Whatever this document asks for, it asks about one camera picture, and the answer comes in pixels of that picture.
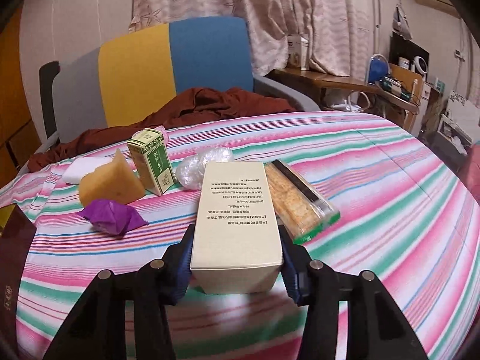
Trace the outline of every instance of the wooden desk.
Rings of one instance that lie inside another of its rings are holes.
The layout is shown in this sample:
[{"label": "wooden desk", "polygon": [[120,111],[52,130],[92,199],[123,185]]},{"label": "wooden desk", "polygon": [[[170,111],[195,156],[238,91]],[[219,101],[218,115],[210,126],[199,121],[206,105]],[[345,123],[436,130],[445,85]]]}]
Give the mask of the wooden desk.
[{"label": "wooden desk", "polygon": [[292,68],[275,69],[268,77],[289,86],[312,98],[320,107],[327,89],[343,89],[347,91],[362,91],[381,96],[387,102],[396,105],[406,111],[416,114],[417,105],[406,102],[392,93],[385,92],[373,84],[365,84],[363,80],[352,77],[339,77],[320,73],[313,70],[299,70]]}]

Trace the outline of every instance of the green box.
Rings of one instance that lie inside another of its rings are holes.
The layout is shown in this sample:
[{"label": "green box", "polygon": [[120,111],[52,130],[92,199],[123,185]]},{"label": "green box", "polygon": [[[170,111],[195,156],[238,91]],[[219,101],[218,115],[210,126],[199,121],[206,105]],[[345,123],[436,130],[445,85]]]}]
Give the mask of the green box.
[{"label": "green box", "polygon": [[145,189],[163,195],[175,183],[163,133],[145,128],[135,133],[127,146]]}]

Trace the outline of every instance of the wooden cabinet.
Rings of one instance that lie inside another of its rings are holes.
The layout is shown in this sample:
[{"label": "wooden cabinet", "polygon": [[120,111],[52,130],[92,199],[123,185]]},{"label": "wooden cabinet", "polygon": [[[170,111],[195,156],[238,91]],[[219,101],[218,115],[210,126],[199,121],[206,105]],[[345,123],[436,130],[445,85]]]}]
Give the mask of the wooden cabinet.
[{"label": "wooden cabinet", "polygon": [[17,174],[14,162],[5,145],[0,146],[0,188],[12,181]]},{"label": "wooden cabinet", "polygon": [[33,121],[30,120],[8,142],[18,166],[22,167],[32,153],[40,147],[40,139],[38,139]]},{"label": "wooden cabinet", "polygon": [[0,33],[0,188],[15,178],[17,169],[40,146],[20,71],[21,14],[19,8]]},{"label": "wooden cabinet", "polygon": [[18,9],[0,33],[0,144],[31,119],[20,72]]}]

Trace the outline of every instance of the green packaging label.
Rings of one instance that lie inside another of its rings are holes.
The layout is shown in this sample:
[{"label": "green packaging label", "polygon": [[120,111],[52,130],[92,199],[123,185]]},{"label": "green packaging label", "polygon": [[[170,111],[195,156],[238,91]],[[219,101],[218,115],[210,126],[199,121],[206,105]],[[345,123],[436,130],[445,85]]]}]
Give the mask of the green packaging label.
[{"label": "green packaging label", "polygon": [[148,152],[149,150],[152,149],[152,147],[156,147],[157,145],[161,144],[163,140],[164,140],[163,135],[160,135],[158,138],[155,138],[154,140],[152,140],[152,142],[142,147],[142,152],[144,153]]},{"label": "green packaging label", "polygon": [[162,193],[164,193],[174,183],[170,161],[167,157],[165,145],[159,145],[146,156],[152,168],[152,173],[157,181],[158,187]]}]

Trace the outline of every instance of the snack in plastic package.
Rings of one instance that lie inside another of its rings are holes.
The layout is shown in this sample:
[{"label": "snack in plastic package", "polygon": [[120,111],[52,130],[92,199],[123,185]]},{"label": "snack in plastic package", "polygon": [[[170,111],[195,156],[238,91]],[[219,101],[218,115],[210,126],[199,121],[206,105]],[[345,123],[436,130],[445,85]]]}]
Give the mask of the snack in plastic package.
[{"label": "snack in plastic package", "polygon": [[85,218],[98,230],[112,236],[123,235],[130,230],[148,225],[133,207],[108,199],[94,200],[77,212],[77,215]]},{"label": "snack in plastic package", "polygon": [[203,174],[208,162],[233,162],[235,157],[228,147],[213,147],[185,157],[177,166],[178,181],[189,190],[201,190]]},{"label": "snack in plastic package", "polygon": [[340,219],[340,211],[283,161],[265,165],[275,213],[293,242],[303,244]]}]

